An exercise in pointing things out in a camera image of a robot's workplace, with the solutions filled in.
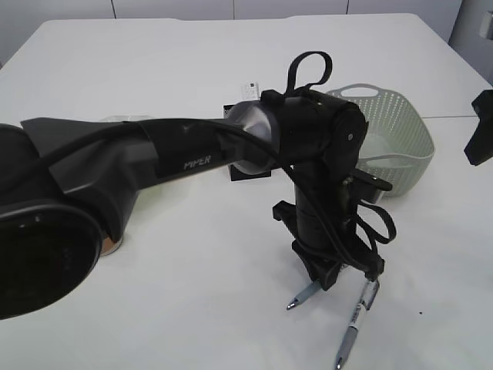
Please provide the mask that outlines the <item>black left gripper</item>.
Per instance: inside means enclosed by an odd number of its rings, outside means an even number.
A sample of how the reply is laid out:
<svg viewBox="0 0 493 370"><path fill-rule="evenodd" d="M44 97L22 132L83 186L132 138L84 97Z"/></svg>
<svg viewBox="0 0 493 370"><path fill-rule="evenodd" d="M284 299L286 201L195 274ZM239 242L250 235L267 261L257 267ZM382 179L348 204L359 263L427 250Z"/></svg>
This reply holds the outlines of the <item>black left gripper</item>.
<svg viewBox="0 0 493 370"><path fill-rule="evenodd" d="M280 201L273 207L273 218L285 224L294 237L292 249L301 259L312 282L328 291L337 281L342 265L377 279L384 272L384 259L377 244L385 236L357 214L357 205L333 220L321 220L309 204Z"/></svg>

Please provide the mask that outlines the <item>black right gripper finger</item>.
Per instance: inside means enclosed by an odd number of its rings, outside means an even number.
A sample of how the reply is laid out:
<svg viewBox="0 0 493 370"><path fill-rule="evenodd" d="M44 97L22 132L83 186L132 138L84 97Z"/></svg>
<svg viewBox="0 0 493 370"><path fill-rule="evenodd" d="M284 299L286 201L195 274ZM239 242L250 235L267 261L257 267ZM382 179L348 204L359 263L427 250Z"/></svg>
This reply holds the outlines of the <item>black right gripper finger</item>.
<svg viewBox="0 0 493 370"><path fill-rule="evenodd" d="M471 165L479 166L492 158L492 90L482 91L471 105L479 121L472 137L464 148L464 154Z"/></svg>

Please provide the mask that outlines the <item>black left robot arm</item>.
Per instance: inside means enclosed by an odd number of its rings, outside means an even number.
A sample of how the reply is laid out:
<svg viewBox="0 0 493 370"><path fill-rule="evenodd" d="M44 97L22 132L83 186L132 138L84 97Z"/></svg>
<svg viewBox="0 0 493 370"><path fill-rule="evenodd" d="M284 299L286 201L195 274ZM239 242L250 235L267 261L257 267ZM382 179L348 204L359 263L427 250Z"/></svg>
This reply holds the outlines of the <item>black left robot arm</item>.
<svg viewBox="0 0 493 370"><path fill-rule="evenodd" d="M231 165L282 169L294 203L273 216L310 276L329 288L347 264L374 281L387 238L358 215L391 187L357 168L368 123L347 100L308 88L264 92L222 119L93 123L28 119L1 127L1 316L64 298L118 241L141 190Z"/></svg>

